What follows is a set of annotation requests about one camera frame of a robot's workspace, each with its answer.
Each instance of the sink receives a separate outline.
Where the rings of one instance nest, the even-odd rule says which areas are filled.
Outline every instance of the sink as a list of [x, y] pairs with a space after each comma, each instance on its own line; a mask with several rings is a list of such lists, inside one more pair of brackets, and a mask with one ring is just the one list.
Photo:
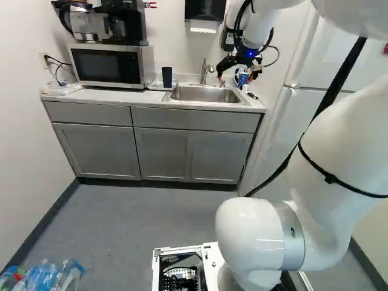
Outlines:
[[169, 98], [175, 101], [247, 104], [234, 89], [211, 85], [179, 85], [169, 94]]

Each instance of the wall outlet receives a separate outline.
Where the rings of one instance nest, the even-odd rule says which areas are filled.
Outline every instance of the wall outlet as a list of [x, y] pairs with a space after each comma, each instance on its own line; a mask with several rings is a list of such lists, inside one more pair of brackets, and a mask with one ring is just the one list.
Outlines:
[[41, 65], [43, 66], [43, 69], [44, 69], [44, 70], [47, 70], [47, 69], [49, 69], [49, 64], [48, 64], [47, 61], [44, 59], [44, 56], [45, 56], [45, 55], [48, 55], [48, 53], [46, 53], [46, 52], [39, 52], [39, 53], [38, 53], [39, 61], [41, 62]]

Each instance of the paper towel dispenser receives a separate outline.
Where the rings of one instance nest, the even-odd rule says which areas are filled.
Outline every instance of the paper towel dispenser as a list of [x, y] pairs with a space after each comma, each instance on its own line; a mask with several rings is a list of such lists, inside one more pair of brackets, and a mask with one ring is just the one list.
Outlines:
[[185, 0], [185, 19], [224, 20], [226, 0]]

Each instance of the white refrigerator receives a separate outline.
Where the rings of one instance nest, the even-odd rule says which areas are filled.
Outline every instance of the white refrigerator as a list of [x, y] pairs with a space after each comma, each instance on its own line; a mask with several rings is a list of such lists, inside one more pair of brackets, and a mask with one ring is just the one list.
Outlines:
[[[264, 153], [257, 163], [256, 185], [265, 181], [296, 145], [358, 38], [323, 20], [312, 5], [296, 37], [298, 45], [262, 143]], [[385, 46], [384, 41], [368, 39], [336, 102], [388, 73]], [[288, 195], [282, 175], [256, 196], [279, 201], [289, 199]]]

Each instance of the black cup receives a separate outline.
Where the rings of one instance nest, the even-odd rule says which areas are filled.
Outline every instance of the black cup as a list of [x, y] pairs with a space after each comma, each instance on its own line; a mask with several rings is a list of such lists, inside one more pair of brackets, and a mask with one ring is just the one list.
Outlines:
[[172, 68], [162, 67], [162, 76], [163, 76], [163, 87], [171, 88], [172, 87]]

